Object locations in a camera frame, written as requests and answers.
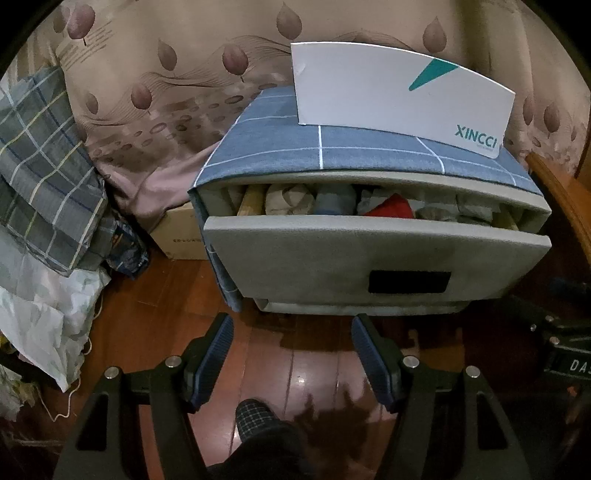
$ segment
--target metal screw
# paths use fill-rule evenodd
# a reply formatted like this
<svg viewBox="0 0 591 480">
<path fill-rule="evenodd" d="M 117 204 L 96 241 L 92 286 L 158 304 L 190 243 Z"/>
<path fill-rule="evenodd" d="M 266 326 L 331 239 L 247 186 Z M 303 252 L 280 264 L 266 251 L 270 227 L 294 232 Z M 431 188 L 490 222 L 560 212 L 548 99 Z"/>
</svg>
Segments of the metal screw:
<svg viewBox="0 0 591 480">
<path fill-rule="evenodd" d="M 402 359 L 402 363 L 409 368 L 417 368 L 421 362 L 418 360 L 417 357 L 408 355 Z"/>
<path fill-rule="evenodd" d="M 471 378 L 478 378 L 480 376 L 480 368 L 474 365 L 468 365 L 466 367 L 466 375 Z"/>
<path fill-rule="evenodd" d="M 105 378 L 109 380 L 114 379 L 117 375 L 119 375 L 119 369 L 117 367 L 109 367 L 105 370 Z"/>
<path fill-rule="evenodd" d="M 164 365 L 169 368 L 178 367 L 181 364 L 182 359 L 178 355 L 169 356 L 165 361 Z"/>
</svg>

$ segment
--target drawer handle cutout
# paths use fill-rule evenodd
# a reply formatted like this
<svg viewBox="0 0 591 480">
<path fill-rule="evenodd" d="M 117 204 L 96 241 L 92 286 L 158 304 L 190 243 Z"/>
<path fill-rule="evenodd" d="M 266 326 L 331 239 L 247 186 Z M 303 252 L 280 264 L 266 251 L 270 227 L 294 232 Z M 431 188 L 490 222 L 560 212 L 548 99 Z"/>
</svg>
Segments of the drawer handle cutout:
<svg viewBox="0 0 591 480">
<path fill-rule="evenodd" d="M 372 270 L 369 273 L 370 293 L 412 294 L 443 293 L 451 272 L 420 272 L 397 270 Z"/>
</svg>

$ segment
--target beige fabric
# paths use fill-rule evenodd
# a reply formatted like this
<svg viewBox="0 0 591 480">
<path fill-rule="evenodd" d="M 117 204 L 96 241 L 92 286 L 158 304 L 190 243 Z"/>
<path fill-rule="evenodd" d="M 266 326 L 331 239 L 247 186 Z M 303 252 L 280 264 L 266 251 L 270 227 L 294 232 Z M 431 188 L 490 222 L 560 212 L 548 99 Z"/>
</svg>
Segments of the beige fabric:
<svg viewBox="0 0 591 480">
<path fill-rule="evenodd" d="M 514 155 L 535 151 L 571 173 L 579 163 L 589 89 L 518 0 L 86 1 L 93 15 L 63 2 L 4 82 L 63 66 L 90 155 L 148 228 L 187 200 L 198 153 L 252 98 L 292 83 L 291 40 L 409 48 L 475 69 L 517 93 L 505 137 Z"/>
<path fill-rule="evenodd" d="M 267 215 L 308 215 L 314 208 L 314 196 L 303 184 L 284 185 L 274 183 L 267 190 L 265 213 Z"/>
</svg>

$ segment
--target red cloth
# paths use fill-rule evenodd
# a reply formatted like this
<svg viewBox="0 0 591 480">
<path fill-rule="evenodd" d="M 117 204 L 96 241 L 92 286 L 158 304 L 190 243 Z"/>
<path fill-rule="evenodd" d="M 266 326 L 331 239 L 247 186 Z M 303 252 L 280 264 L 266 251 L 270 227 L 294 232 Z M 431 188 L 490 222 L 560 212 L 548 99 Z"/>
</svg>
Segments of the red cloth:
<svg viewBox="0 0 591 480">
<path fill-rule="evenodd" d="M 414 218 L 413 210 L 402 195 L 395 193 L 388 200 L 368 211 L 366 217 Z"/>
</svg>

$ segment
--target white plastic bag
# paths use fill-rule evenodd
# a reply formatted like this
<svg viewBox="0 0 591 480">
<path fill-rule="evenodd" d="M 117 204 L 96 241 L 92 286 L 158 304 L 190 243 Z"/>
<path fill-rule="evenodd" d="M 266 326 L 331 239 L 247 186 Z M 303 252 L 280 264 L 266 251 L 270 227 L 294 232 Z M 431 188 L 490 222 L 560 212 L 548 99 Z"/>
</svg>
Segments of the white plastic bag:
<svg viewBox="0 0 591 480">
<path fill-rule="evenodd" d="M 14 386 L 21 376 L 0 365 L 0 417 L 16 421 L 18 411 L 24 405 Z"/>
<path fill-rule="evenodd" d="M 0 226 L 0 330 L 62 391 L 79 376 L 94 305 L 109 280 L 102 268 L 63 277 Z"/>
</svg>

